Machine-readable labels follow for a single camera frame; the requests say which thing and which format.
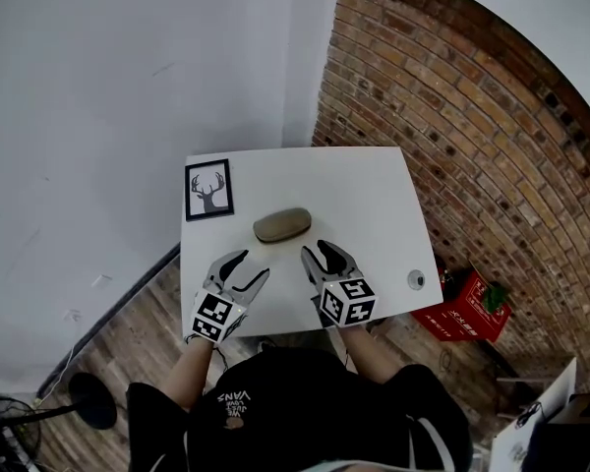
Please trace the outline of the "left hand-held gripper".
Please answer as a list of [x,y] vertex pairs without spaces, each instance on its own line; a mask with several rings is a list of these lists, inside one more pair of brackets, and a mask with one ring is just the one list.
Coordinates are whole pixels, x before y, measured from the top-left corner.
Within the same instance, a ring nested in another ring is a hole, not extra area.
[[270,269],[260,271],[246,286],[233,286],[228,300],[215,292],[222,292],[234,269],[247,257],[248,250],[230,252],[214,261],[194,300],[190,315],[189,337],[201,337],[219,344],[238,328],[248,314],[251,303],[266,284]]

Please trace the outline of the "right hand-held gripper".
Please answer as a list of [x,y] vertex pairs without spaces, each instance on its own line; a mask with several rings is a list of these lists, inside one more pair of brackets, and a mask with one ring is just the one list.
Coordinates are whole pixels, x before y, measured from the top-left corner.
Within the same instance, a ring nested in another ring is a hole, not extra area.
[[[323,325],[349,327],[370,321],[378,296],[363,277],[358,277],[355,259],[326,240],[319,240],[317,246],[325,258],[325,267],[306,246],[301,249],[301,262],[309,281],[322,288],[318,310]],[[343,280],[326,282],[329,275]]]

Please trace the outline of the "beige glasses case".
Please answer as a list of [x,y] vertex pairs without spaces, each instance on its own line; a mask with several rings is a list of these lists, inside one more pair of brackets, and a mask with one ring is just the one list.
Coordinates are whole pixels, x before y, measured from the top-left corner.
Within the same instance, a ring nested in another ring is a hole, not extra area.
[[253,224],[256,238],[264,244],[281,243],[306,233],[312,225],[312,216],[303,207],[283,209],[271,213]]

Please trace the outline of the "person's right forearm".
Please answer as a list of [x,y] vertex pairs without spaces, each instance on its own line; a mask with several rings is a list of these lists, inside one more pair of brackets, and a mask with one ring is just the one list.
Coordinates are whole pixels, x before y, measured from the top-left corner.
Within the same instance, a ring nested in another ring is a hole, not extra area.
[[363,325],[344,327],[338,332],[361,376],[374,383],[385,384],[400,371],[391,353],[378,344]]

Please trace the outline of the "person's left forearm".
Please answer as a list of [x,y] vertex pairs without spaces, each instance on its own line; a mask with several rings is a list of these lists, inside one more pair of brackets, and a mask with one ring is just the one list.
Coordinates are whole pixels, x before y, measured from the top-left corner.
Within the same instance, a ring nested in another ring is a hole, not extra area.
[[160,388],[184,410],[190,411],[204,392],[212,350],[212,342],[191,338]]

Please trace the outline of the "black framed deer picture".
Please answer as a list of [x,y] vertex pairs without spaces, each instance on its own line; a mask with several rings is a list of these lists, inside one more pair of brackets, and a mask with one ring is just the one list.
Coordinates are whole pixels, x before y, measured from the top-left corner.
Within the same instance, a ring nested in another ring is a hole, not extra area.
[[184,180],[186,222],[234,213],[228,159],[187,164]]

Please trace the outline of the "red plastic crate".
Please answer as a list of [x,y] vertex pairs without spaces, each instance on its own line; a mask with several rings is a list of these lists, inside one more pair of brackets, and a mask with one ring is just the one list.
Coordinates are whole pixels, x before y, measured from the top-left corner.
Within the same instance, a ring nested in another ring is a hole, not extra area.
[[475,269],[465,269],[444,286],[442,303],[411,315],[440,341],[496,341],[511,316],[511,308],[502,299],[491,311],[487,295],[494,288]]

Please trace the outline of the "person's black shirt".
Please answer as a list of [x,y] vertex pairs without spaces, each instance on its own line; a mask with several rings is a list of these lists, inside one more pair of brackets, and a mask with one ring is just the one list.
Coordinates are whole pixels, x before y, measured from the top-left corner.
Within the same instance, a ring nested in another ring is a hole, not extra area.
[[468,472],[469,424],[433,372],[375,383],[316,349],[272,348],[231,368],[190,410],[127,391],[130,472],[302,472],[365,462]]

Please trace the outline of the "black standing fan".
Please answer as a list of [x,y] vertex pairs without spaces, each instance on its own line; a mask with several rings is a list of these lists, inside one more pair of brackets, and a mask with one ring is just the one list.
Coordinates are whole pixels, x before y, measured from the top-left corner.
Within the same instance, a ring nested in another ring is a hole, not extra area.
[[76,413],[96,430],[112,428],[117,421],[117,404],[105,384],[88,373],[74,374],[68,383],[70,402],[51,409],[34,409],[29,404],[0,395],[0,472],[31,472],[41,444],[39,423]]

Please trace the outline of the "white printed board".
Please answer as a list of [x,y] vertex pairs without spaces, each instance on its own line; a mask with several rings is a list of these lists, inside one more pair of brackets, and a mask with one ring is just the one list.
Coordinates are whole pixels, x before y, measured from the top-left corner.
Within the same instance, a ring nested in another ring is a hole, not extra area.
[[543,392],[515,416],[492,440],[488,472],[521,472],[535,427],[564,408],[574,394],[577,359],[573,358],[554,379],[504,379],[505,382],[541,383]]

